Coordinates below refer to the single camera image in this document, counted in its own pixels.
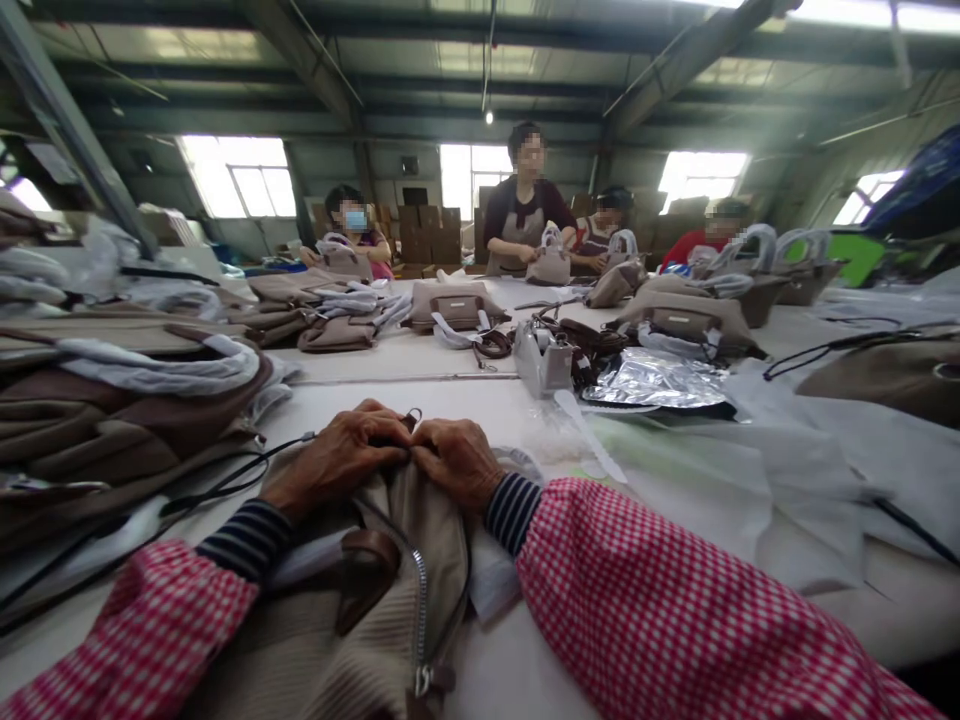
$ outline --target person's hands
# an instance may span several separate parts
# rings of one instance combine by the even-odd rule
[[[520,248],[517,251],[517,257],[523,261],[524,265],[529,265],[534,260],[536,260],[537,256],[539,255],[538,248],[533,248],[533,247],[530,247],[529,245],[519,245],[519,244],[517,245],[517,247]]]
[[[261,499],[299,522],[320,503],[354,490],[377,468],[406,460],[412,438],[402,419],[376,400],[364,400],[356,410],[338,414],[264,488]]]
[[[594,255],[587,261],[587,265],[595,270],[598,273],[604,271],[607,267],[607,256],[606,255]]]
[[[454,502],[482,515],[506,473],[470,420],[427,420],[413,435],[413,460]]]

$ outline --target gray apron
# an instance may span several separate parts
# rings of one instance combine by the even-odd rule
[[[524,218],[522,229],[517,227],[516,211],[510,211],[510,214],[507,215],[507,221],[503,225],[503,231],[500,233],[501,240],[516,243],[517,245],[529,245],[533,248],[540,247],[540,240],[543,237],[543,231],[547,228],[547,221],[543,215],[543,208],[539,207],[539,188],[534,192],[534,198],[537,201],[538,207],[532,215],[527,215],[526,218]],[[521,262],[520,258],[514,257],[513,255],[490,253],[490,259],[487,261],[487,275],[525,277],[526,274],[527,266]]]

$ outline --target navy striped sleeve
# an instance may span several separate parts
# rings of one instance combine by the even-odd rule
[[[197,555],[259,583],[286,548],[292,530],[275,507],[263,500],[247,500],[222,528],[200,543]]]
[[[522,475],[510,473],[493,494],[483,525],[513,557],[527,540],[527,528],[540,507],[540,488]]]

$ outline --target window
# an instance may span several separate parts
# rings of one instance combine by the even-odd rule
[[[178,139],[211,217],[295,217],[280,138],[184,135]]]
[[[850,197],[847,198],[847,202],[833,224],[859,225],[862,223],[874,203],[890,192],[890,188],[903,177],[903,173],[903,170],[894,170],[888,173],[864,175],[857,183],[857,189],[850,193]],[[869,198],[870,202],[867,203],[865,198]]]
[[[660,180],[660,192],[667,193],[660,214],[665,215],[674,200],[703,195],[716,200],[733,195],[747,160],[743,153],[670,153]]]
[[[440,146],[443,204],[460,208],[460,217],[467,222],[480,205],[480,188],[499,185],[512,174],[506,145]]]

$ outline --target face mask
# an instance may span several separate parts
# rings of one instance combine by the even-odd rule
[[[347,230],[360,232],[367,229],[367,214],[363,210],[350,210],[344,218]]]

